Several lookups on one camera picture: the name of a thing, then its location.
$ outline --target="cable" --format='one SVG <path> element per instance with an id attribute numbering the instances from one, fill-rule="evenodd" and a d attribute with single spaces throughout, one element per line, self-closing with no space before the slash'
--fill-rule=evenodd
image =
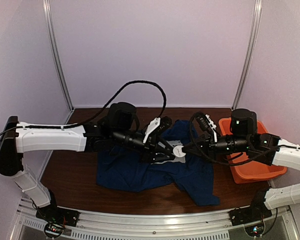
<path id="1" fill-rule="evenodd" d="M 22 126 L 15 126 L 15 127 L 9 128 L 7 130 L 4 130 L 4 131 L 0 132 L 0 136 L 2 136 L 3 134 L 5 134 L 9 131 L 12 131 L 12 130 L 15 130 L 15 129 L 21 129 L 21 128 L 22 128 Z"/>
<path id="2" fill-rule="evenodd" d="M 66 125 L 64 126 L 63 128 L 64 129 L 69 129 L 69 128 L 75 128 L 75 127 L 78 127 L 78 126 L 81 126 L 83 124 L 86 124 L 90 121 L 92 121 L 93 119 L 95 119 L 96 117 L 98 117 L 105 109 L 106 107 L 119 95 L 119 93 L 121 93 L 121 91 L 123 89 L 125 89 L 127 86 L 131 85 L 131 84 L 149 84 L 149 85 L 152 85 L 152 86 L 155 86 L 157 89 L 159 89 L 159 91 L 161 92 L 162 94 L 162 97 L 163 97 L 163 104 L 162 104 L 162 108 L 161 108 L 161 112 L 160 114 L 158 115 L 158 117 L 160 118 L 161 115 L 163 114 L 165 108 L 166 108 L 166 105 L 167 105 L 167 97 L 166 97 L 166 94 L 164 92 L 164 90 L 155 82 L 153 81 L 147 81 L 147 80 L 133 80 L 133 81 L 129 81 L 127 82 L 126 84 L 124 84 L 107 102 L 106 104 L 101 108 L 100 111 L 98 111 L 95 115 L 93 115 L 92 117 L 82 121 L 82 122 L 79 122 L 79 123 L 75 123 L 75 124 L 71 124 L 71 125 Z"/>
<path id="3" fill-rule="evenodd" d="M 289 148 L 289 149 L 298 149 L 300 150 L 300 147 L 296 147 L 296 146 L 289 146 L 289 145 L 278 145 L 278 147 L 285 147 L 285 148 Z"/>
<path id="4" fill-rule="evenodd" d="M 29 128 L 29 129 L 71 129 L 71 128 L 76 128 L 76 127 L 82 126 L 84 124 L 87 124 L 90 121 L 92 121 L 93 119 L 95 119 L 96 117 L 98 117 L 107 108 L 107 106 L 122 92 L 123 89 L 125 89 L 127 86 L 132 85 L 132 84 L 149 84 L 149 85 L 152 85 L 152 86 L 156 87 L 157 89 L 159 89 L 159 91 L 161 92 L 162 97 L 163 97 L 163 104 L 162 104 L 161 112 L 158 115 L 158 118 L 160 118 L 161 115 L 163 114 L 164 110 L 166 109 L 166 105 L 167 105 L 167 96 L 165 94 L 165 91 L 157 83 L 155 83 L 153 81 L 133 80 L 133 81 L 128 81 L 127 83 L 125 83 L 95 115 L 93 115 L 92 117 L 89 117 L 88 119 L 86 119 L 84 121 L 74 123 L 74 124 L 64 125 L 62 127 L 61 126 L 42 126 L 42 125 L 29 125 L 29 126 L 25 126 L 25 127 Z"/>
<path id="5" fill-rule="evenodd" d="M 223 159 L 229 162 L 229 161 L 232 161 L 232 160 L 235 160 L 235 159 L 241 157 L 243 154 L 244 154 L 243 152 L 240 152 L 239 154 L 237 154 L 233 157 L 230 157 L 229 159 L 227 159 L 226 157 L 224 157 Z"/>
<path id="6" fill-rule="evenodd" d="M 278 217 L 278 208 L 276 208 L 275 217 L 274 217 L 271 227 L 266 232 L 262 233 L 262 236 L 266 235 L 267 233 L 269 233 L 271 231 L 271 229 L 274 227 L 274 225 L 276 223 L 277 217 Z"/>

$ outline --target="white wall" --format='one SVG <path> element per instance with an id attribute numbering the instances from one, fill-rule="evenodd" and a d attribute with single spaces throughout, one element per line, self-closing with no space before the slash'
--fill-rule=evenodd
<path id="1" fill-rule="evenodd" d="M 42 124 L 64 123 L 68 115 L 41 0 L 0 0 L 0 132 L 10 115 Z M 38 174 L 46 155 L 26 154 L 25 162 Z M 17 186 L 0 176 L 0 240 L 8 237 L 20 196 Z"/>
<path id="2" fill-rule="evenodd" d="M 126 82 L 160 84 L 169 107 L 230 107 L 250 36 L 253 0 L 58 0 L 53 24 L 75 107 L 100 107 Z M 118 97 L 161 106 L 152 86 Z"/>
<path id="3" fill-rule="evenodd" d="M 239 107 L 256 111 L 273 134 L 300 144 L 300 0 L 264 0 L 260 30 Z M 289 169 L 277 187 L 300 183 Z M 291 206 L 300 231 L 300 204 Z"/>

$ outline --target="black cable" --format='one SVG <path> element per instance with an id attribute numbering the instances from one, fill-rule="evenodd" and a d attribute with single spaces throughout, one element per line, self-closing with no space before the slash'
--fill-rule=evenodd
<path id="1" fill-rule="evenodd" d="M 300 150 L 300 147 L 296 147 L 296 146 L 289 146 L 289 145 L 284 145 L 284 144 L 282 144 L 282 145 L 279 145 L 278 147 L 285 147 L 285 148 L 289 148 L 289 149 L 298 149 L 298 150 Z"/>
<path id="2" fill-rule="evenodd" d="M 5 134 L 9 131 L 12 131 L 12 130 L 15 130 L 15 129 L 21 129 L 21 128 L 22 128 L 22 126 L 15 126 L 15 127 L 10 128 L 10 129 L 4 130 L 4 131 L 0 132 L 0 136 L 2 136 L 3 134 Z"/>
<path id="3" fill-rule="evenodd" d="M 276 223 L 277 217 L 278 217 L 278 208 L 276 208 L 275 217 L 274 217 L 271 227 L 266 232 L 262 233 L 262 236 L 266 235 L 267 233 L 269 233 L 271 231 L 271 229 L 274 227 L 274 225 Z"/>
<path id="4" fill-rule="evenodd" d="M 167 97 L 166 97 L 166 94 L 164 92 L 164 90 L 155 82 L 153 81 L 147 81 L 147 80 L 134 80 L 134 81 L 129 81 L 127 82 L 126 84 L 124 84 L 110 99 L 108 102 L 106 102 L 106 104 L 101 108 L 100 111 L 98 111 L 95 115 L 93 115 L 92 117 L 82 121 L 82 122 L 79 122 L 79 123 L 75 123 L 75 124 L 71 124 L 71 125 L 66 125 L 64 126 L 63 128 L 64 129 L 69 129 L 69 128 L 75 128 L 75 127 L 78 127 L 78 126 L 81 126 L 83 124 L 86 124 L 90 121 L 92 121 L 93 119 L 95 119 L 96 117 L 98 117 L 105 109 L 106 107 L 119 95 L 119 93 L 121 93 L 121 91 L 123 89 L 125 89 L 127 86 L 131 85 L 131 84 L 149 84 L 149 85 L 152 85 L 152 86 L 155 86 L 157 89 L 159 89 L 159 91 L 161 92 L 162 94 L 162 97 L 163 97 L 163 104 L 162 104 L 162 108 L 161 108 L 161 112 L 160 114 L 158 115 L 158 118 L 161 117 L 161 115 L 163 114 L 165 108 L 166 108 L 166 104 L 167 104 Z"/>
<path id="5" fill-rule="evenodd" d="M 223 159 L 229 162 L 229 161 L 232 161 L 232 160 L 235 160 L 235 159 L 241 157 L 243 154 L 244 154 L 243 152 L 240 152 L 239 154 L 237 154 L 233 157 L 230 157 L 229 159 L 228 158 L 223 158 Z"/>

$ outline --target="orange plastic bin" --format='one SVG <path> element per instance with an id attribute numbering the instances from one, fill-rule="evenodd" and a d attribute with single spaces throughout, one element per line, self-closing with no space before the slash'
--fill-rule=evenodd
<path id="1" fill-rule="evenodd" d="M 231 118 L 222 118 L 219 121 L 219 126 L 221 128 L 221 134 L 231 135 L 230 132 Z M 262 122 L 257 121 L 257 132 L 259 134 L 267 133 L 265 126 Z M 237 153 L 227 156 L 227 158 L 232 158 Z M 242 156 L 231 161 L 232 163 L 238 163 L 246 160 L 248 156 L 244 153 Z M 231 168 L 232 176 L 237 184 L 247 184 L 259 181 L 267 181 L 275 177 L 281 176 L 287 172 L 287 168 L 284 166 L 268 166 L 260 162 L 252 161 L 240 166 L 232 166 Z"/>

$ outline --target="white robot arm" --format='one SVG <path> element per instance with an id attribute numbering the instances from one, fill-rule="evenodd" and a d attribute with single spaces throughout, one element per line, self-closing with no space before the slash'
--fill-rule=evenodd
<path id="1" fill-rule="evenodd" d="M 284 139 L 281 139 L 278 145 L 295 148 L 281 147 L 275 153 L 272 164 L 300 171 L 300 146 Z M 298 203 L 300 203 L 300 183 L 283 188 L 271 188 L 265 194 L 264 204 L 269 210 Z"/>

